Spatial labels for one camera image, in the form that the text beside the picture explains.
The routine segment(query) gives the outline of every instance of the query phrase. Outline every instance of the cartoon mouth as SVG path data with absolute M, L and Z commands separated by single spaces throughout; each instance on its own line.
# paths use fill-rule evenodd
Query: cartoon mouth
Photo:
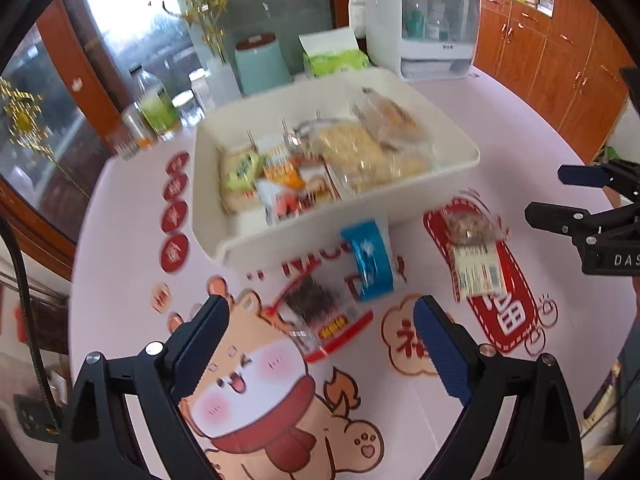
M 371 458 L 376 454 L 376 448 L 371 444 L 367 444 L 366 446 L 362 446 L 360 448 L 360 452 L 365 456 L 365 458 Z
M 242 376 L 240 376 L 236 372 L 233 372 L 229 376 L 229 378 L 231 379 L 231 382 L 229 383 L 229 386 L 231 386 L 233 388 L 235 393 L 236 394 L 244 394 L 245 391 L 246 391 L 246 383 L 244 382 L 244 379 L 242 378 Z

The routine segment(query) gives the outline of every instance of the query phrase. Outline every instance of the black cable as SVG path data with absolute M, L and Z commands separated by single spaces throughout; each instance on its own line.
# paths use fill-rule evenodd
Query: black cable
M 15 239 L 14 231 L 3 216 L 0 216 L 0 237 L 4 240 L 6 248 L 11 256 L 11 261 L 14 264 L 15 279 L 18 284 L 18 294 L 20 295 L 20 306 L 22 307 L 22 318 L 24 319 L 27 334 L 27 343 L 29 345 L 29 352 L 31 353 L 33 368 L 36 372 L 38 384 L 40 385 L 40 391 L 44 395 L 45 405 L 49 411 L 53 425 L 60 433 L 62 430 L 62 413 L 56 405 L 56 401 L 53 399 L 49 381 L 47 380 L 47 376 L 44 371 L 44 363 L 42 362 L 40 347 L 38 346 L 38 341 L 36 339 L 36 328 L 35 323 L 33 322 L 33 313 L 31 311 L 29 283 L 27 280 L 27 271 L 24 268 L 24 260 L 22 259 L 22 251 L 20 250 L 20 247 L 18 247 L 18 241 Z
M 613 405 L 598 419 L 593 423 L 593 426 L 591 426 L 587 431 L 584 432 L 584 434 L 582 434 L 580 436 L 580 440 L 584 439 L 588 434 L 591 433 L 591 431 L 593 430 L 593 428 L 595 428 L 598 424 L 600 424 L 602 422 L 602 420 L 609 415 L 609 413 L 611 413 L 619 404 L 620 402 L 622 402 L 622 399 L 625 398 L 626 394 L 629 393 L 629 391 L 631 391 L 631 387 L 634 385 L 634 383 L 640 379 L 640 368 L 638 368 L 638 371 L 636 372 L 636 374 L 634 375 L 634 378 L 631 379 L 631 382 L 629 383 L 629 386 L 626 388 L 625 392 L 620 396 L 620 398 L 613 403 Z

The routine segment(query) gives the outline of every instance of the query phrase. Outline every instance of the blue snack package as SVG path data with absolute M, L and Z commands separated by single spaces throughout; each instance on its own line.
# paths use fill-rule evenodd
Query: blue snack package
M 360 300 L 369 301 L 397 290 L 404 282 L 394 269 L 386 220 L 369 220 L 343 229 L 362 279 Z

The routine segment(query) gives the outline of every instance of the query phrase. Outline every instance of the red scarf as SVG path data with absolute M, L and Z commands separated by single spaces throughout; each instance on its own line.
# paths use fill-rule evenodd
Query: red scarf
M 264 449 L 280 471 L 295 473 L 311 460 L 316 438 L 296 428 L 316 393 L 316 382 L 306 375 L 298 380 L 287 396 L 269 413 L 233 433 L 212 438 L 220 451 L 245 454 Z

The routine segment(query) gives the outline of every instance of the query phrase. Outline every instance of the cartoon bear print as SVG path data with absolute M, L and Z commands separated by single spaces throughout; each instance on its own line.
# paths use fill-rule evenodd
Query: cartoon bear print
M 210 440 L 206 455 L 223 480 L 334 480 L 367 472 L 384 455 L 380 431 L 352 420 L 358 388 L 334 368 L 323 396 L 279 316 L 260 298 L 237 301 L 222 278 L 207 290 L 226 298 L 229 326 L 193 395 L 180 401 L 191 429 Z

